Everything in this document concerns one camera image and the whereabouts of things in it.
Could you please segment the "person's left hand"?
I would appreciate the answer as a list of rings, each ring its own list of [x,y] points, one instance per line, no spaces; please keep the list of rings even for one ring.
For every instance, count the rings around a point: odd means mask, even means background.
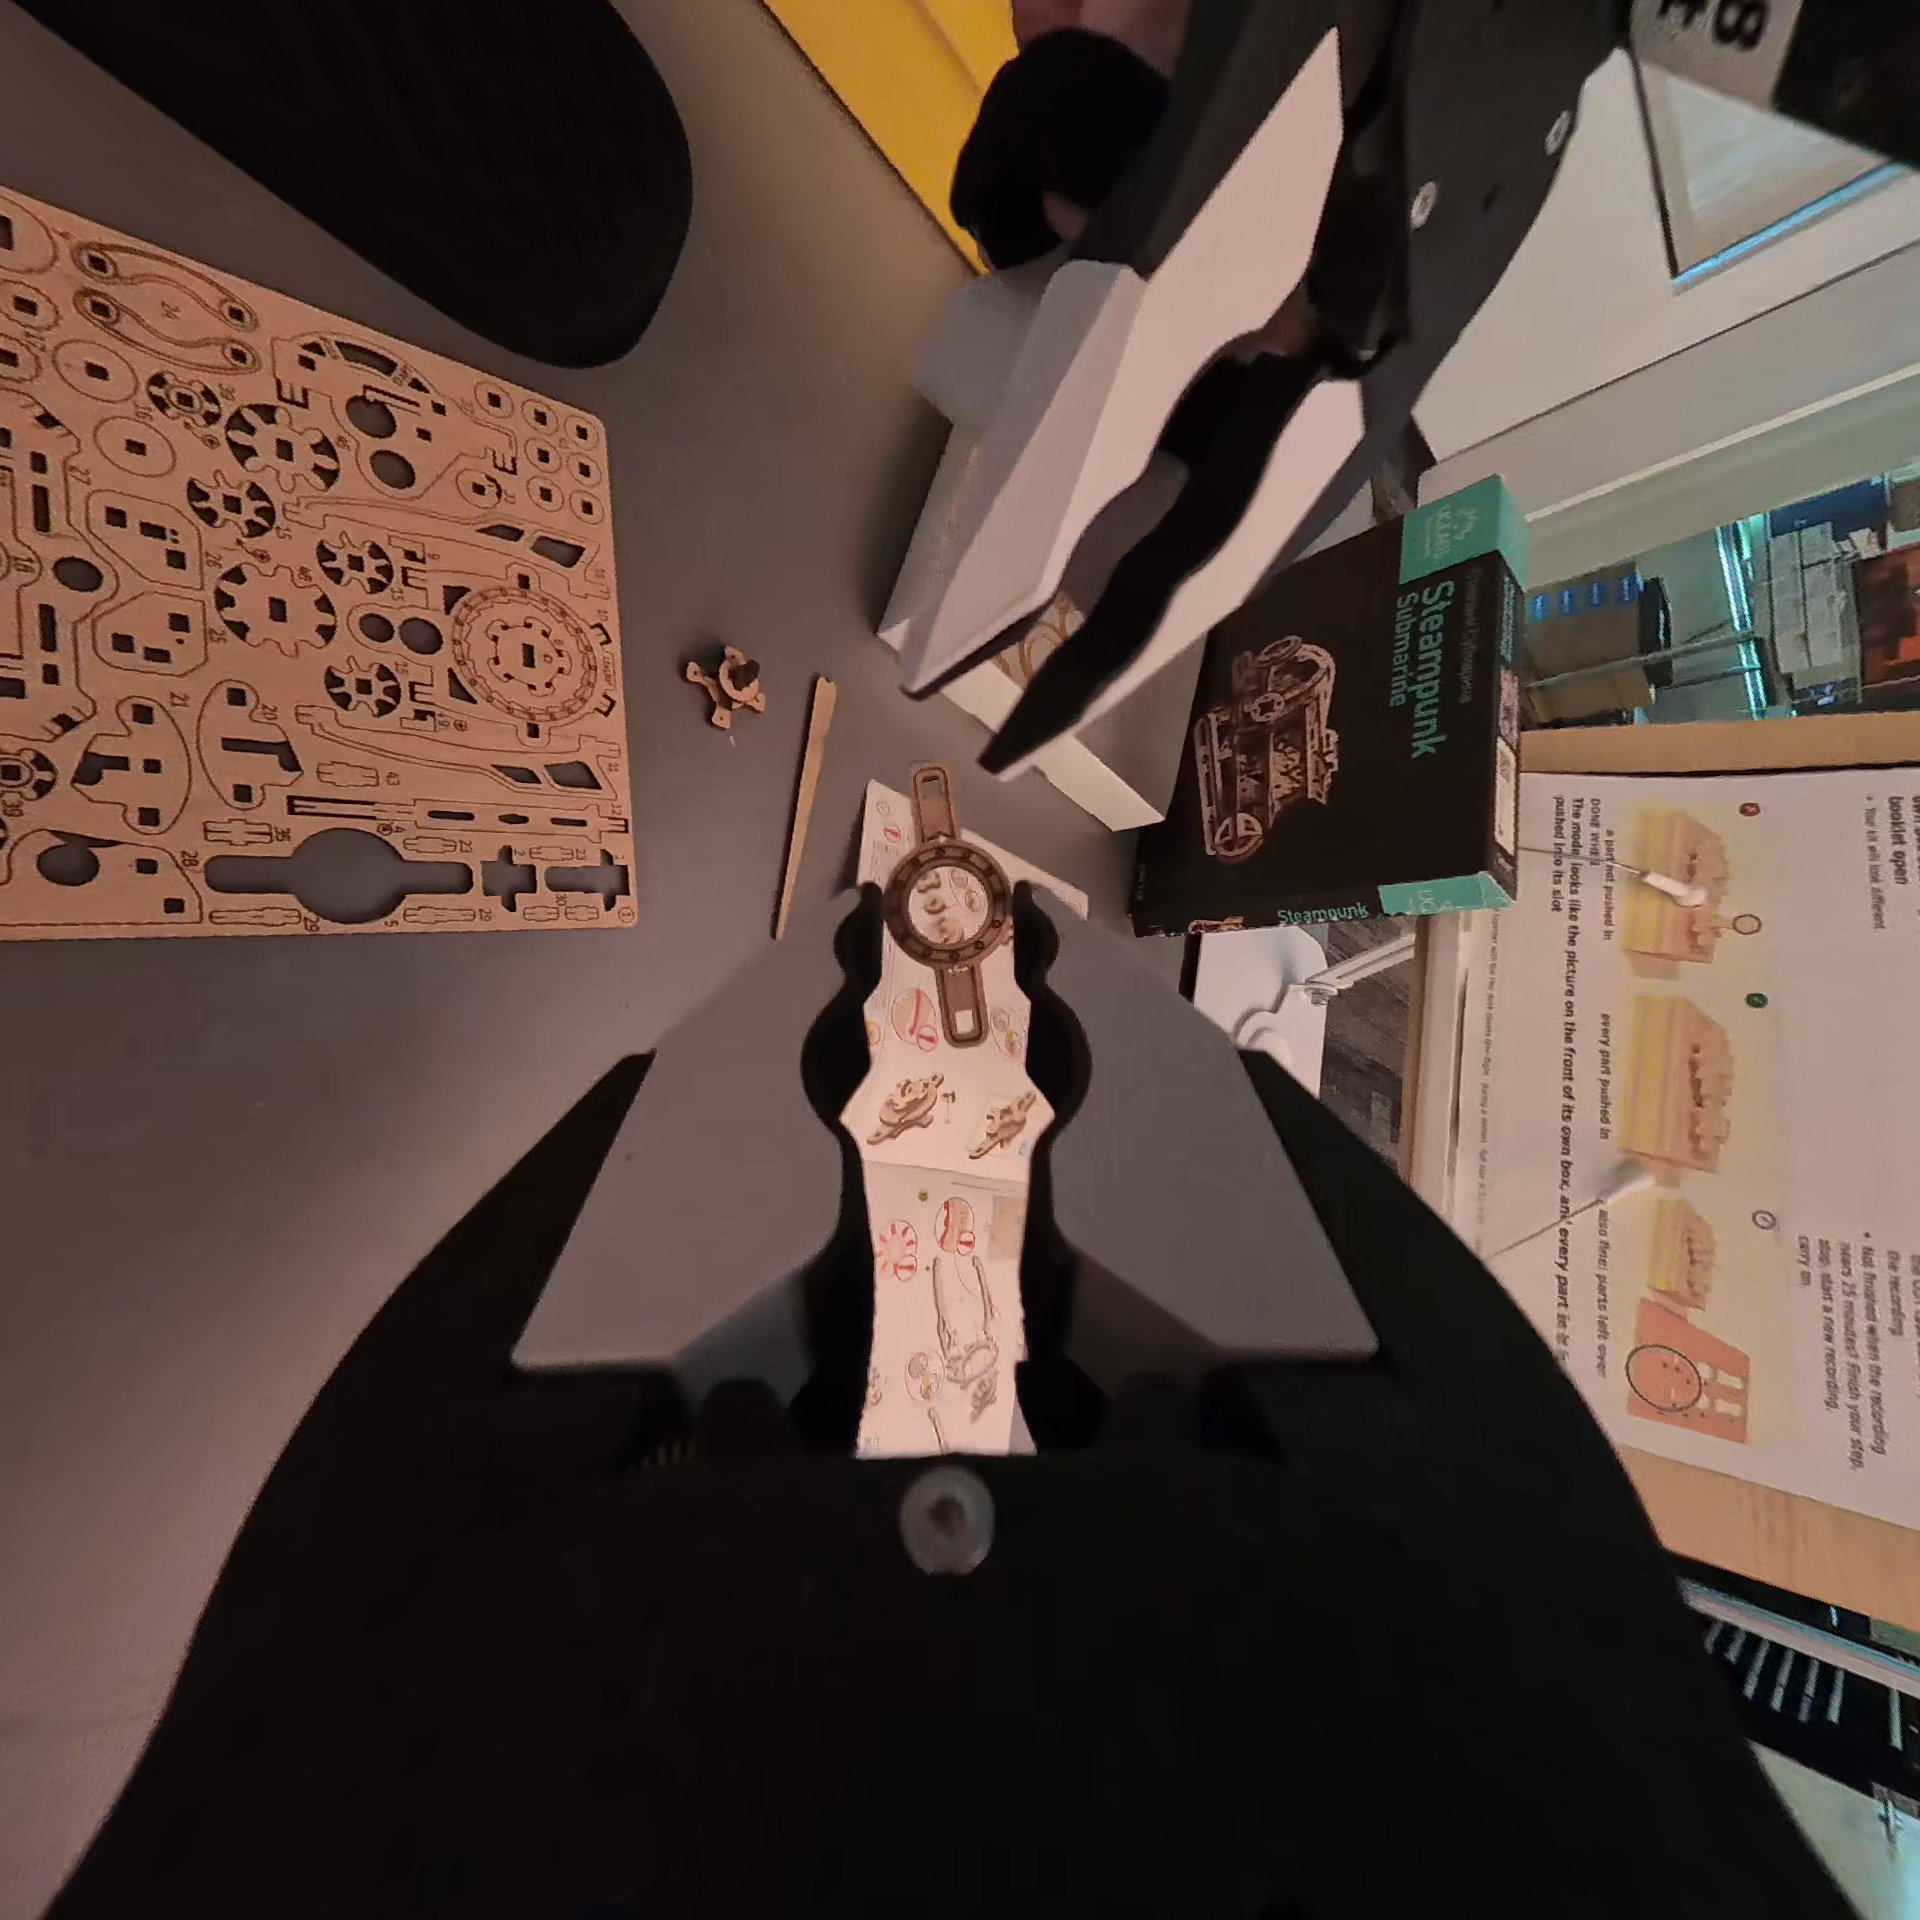
[[[1092,31],[1167,72],[1183,47],[1194,2],[1012,2],[1010,15],[1020,47],[1050,31]]]

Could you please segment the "pile of tan rubber bands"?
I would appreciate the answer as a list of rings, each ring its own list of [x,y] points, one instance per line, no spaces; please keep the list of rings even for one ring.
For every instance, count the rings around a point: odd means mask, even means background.
[[[1045,604],[1043,610],[1038,610],[1026,620],[1026,624],[1021,624],[1016,634],[996,653],[991,663],[1010,682],[1024,688],[1038,677],[1045,660],[1050,660],[1051,653],[1055,653],[1061,644],[1069,634],[1075,634],[1084,624],[1085,614],[1072,601],[1072,597],[1064,589],[1061,589]]]

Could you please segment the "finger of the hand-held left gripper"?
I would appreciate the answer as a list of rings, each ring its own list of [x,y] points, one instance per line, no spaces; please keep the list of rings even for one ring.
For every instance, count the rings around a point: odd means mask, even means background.
[[[1420,393],[1407,351],[1261,354],[1207,373],[1174,412],[1186,477],[1115,559],[1084,624],[1045,660],[978,756],[1014,776],[1234,613],[1320,532],[1400,432]]]
[[[1166,106],[1043,281],[903,630],[923,700],[1045,607],[1223,349],[1304,279],[1346,134],[1339,28],[1191,28]]]

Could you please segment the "white instruction booklet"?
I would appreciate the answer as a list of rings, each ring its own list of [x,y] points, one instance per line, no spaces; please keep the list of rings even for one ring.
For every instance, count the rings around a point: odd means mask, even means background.
[[[904,790],[870,784],[858,878],[883,886],[912,847]],[[1010,880],[1053,878],[963,826]],[[943,1040],[931,973],[879,929],[866,996],[870,1069],[844,1109],[861,1164],[872,1252],[864,1458],[1021,1447],[1021,1252],[1034,1151],[1051,1106],[1029,1069],[1029,996],[1014,942],[984,966],[989,1037]]]

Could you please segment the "black chair cushion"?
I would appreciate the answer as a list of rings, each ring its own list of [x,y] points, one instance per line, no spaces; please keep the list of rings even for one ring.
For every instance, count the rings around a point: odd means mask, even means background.
[[[606,2],[27,2],[418,298],[550,367],[632,351],[680,263],[679,104]]]

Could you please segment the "wooden parts sheet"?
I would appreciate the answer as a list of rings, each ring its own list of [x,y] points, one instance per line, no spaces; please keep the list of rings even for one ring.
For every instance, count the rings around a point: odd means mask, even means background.
[[[602,421],[2,226],[4,940],[636,924]]]

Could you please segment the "black model kit box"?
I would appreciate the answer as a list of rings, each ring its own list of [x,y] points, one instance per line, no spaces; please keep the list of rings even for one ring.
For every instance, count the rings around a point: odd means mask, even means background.
[[[1518,895],[1526,524],[1496,476],[1280,570],[1207,638],[1138,936]]]

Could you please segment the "wooden ring part with handle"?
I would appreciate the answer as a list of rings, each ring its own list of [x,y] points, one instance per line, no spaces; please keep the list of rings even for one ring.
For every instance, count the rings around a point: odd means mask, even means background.
[[[879,886],[883,924],[903,958],[931,973],[943,1040],[973,1049],[991,1024],[984,966],[1014,940],[1014,882],[963,834],[942,762],[916,766],[904,800],[914,844]]]

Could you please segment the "storage shelves with boxes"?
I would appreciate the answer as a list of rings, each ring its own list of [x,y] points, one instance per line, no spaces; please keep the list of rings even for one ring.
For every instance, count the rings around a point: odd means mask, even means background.
[[[1526,729],[1912,710],[1916,700],[1916,464],[1526,592]]]

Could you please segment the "yellow panel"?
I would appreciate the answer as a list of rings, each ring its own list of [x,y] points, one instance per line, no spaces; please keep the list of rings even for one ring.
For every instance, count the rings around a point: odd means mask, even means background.
[[[973,272],[951,184],[975,109],[1016,52],[1008,2],[768,2],[765,12]]]

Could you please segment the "white cardboard box tray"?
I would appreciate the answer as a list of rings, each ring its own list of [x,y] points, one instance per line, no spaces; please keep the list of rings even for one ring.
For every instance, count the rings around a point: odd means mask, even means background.
[[[1050,253],[1012,272],[973,276],[942,301],[922,337],[912,389],[942,424],[943,445],[875,626],[878,639],[896,655],[904,655],[914,620],[943,583],[980,432],[999,407],[1005,376],[1061,263],[1059,253]],[[1010,682],[991,660],[951,681],[943,697],[996,730],[1029,685]],[[1038,767],[1059,793],[1112,832],[1138,830],[1162,816],[1141,781],[1082,736],[1045,746]]]

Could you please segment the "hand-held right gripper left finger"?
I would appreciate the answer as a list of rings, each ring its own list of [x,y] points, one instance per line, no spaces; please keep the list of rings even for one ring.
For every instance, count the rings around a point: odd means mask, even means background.
[[[830,895],[662,1032],[516,1370],[656,1373],[691,1402],[757,1381],[803,1423],[861,1418],[872,1244],[844,1110],[879,935],[878,885]]]

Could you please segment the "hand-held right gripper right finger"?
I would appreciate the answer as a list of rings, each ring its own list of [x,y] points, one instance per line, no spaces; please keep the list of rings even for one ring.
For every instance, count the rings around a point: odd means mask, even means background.
[[[1131,1381],[1376,1358],[1251,1064],[1117,935],[1016,885],[1029,1069],[1051,1118],[1024,1213],[1026,1429],[1098,1429]]]

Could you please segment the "thin wooden stick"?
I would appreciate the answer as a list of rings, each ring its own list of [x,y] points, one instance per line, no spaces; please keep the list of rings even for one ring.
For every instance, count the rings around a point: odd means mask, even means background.
[[[796,778],[794,806],[788,812],[788,826],[783,839],[779,889],[774,897],[773,940],[779,942],[786,933],[794,901],[800,882],[804,846],[810,836],[810,817],[819,797],[819,786],[826,767],[828,736],[831,730],[831,716],[837,708],[837,682],[830,677],[816,677],[806,697],[806,721],[800,746],[800,767]]]

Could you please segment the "white plastic object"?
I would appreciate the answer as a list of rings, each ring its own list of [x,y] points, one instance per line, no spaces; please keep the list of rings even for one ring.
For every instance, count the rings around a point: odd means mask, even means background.
[[[1316,1097],[1330,1004],[1410,961],[1418,946],[1418,933],[1404,929],[1330,959],[1304,925],[1212,929],[1195,936],[1186,996],[1236,1049],[1266,1055]]]

